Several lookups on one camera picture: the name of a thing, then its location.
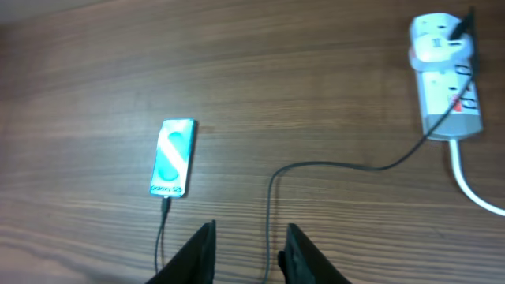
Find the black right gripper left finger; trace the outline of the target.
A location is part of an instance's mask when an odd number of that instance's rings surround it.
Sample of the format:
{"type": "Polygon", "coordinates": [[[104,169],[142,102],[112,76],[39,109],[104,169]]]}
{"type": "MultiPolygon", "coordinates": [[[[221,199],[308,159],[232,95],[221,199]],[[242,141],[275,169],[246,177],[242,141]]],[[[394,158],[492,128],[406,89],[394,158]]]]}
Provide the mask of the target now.
{"type": "Polygon", "coordinates": [[[216,223],[205,223],[165,267],[146,284],[212,284],[215,276],[216,223]]]}

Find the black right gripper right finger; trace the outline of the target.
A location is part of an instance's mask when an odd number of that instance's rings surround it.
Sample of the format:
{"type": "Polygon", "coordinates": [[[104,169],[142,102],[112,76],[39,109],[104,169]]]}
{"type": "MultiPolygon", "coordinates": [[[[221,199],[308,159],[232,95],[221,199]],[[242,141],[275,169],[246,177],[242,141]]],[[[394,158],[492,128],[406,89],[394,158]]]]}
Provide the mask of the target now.
{"type": "Polygon", "coordinates": [[[286,284],[351,284],[294,223],[287,227],[278,265],[286,284]]]}

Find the blue Samsung Galaxy smartphone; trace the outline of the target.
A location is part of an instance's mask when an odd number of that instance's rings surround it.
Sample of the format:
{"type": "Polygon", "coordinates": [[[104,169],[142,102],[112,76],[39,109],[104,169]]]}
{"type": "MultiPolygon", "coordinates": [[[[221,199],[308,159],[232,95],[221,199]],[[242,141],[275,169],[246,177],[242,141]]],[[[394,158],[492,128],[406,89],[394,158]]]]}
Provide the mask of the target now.
{"type": "Polygon", "coordinates": [[[180,198],[189,183],[195,144],[196,120],[176,118],[163,121],[157,139],[149,192],[153,196],[180,198]]]}

